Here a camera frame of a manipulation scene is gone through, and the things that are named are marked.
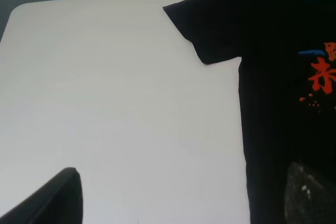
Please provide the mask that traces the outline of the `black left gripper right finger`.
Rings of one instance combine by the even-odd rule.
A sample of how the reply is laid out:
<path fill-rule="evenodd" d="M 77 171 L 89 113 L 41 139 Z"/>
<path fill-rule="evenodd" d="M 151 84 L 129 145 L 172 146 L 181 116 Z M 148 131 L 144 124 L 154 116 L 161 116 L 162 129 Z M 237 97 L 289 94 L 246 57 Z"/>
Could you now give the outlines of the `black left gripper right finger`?
<path fill-rule="evenodd" d="M 292 163 L 284 207 L 286 223 L 335 223 L 335 183 L 306 165 Z"/>

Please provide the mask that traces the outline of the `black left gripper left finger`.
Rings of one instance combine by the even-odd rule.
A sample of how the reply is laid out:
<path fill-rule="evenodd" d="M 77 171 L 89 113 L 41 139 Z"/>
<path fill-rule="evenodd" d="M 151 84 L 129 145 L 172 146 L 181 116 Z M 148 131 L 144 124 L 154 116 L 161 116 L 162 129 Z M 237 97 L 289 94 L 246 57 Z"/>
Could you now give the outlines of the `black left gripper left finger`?
<path fill-rule="evenodd" d="M 83 220 L 83 193 L 79 172 L 61 170 L 19 205 L 1 216 L 1 223 L 76 223 Z"/>

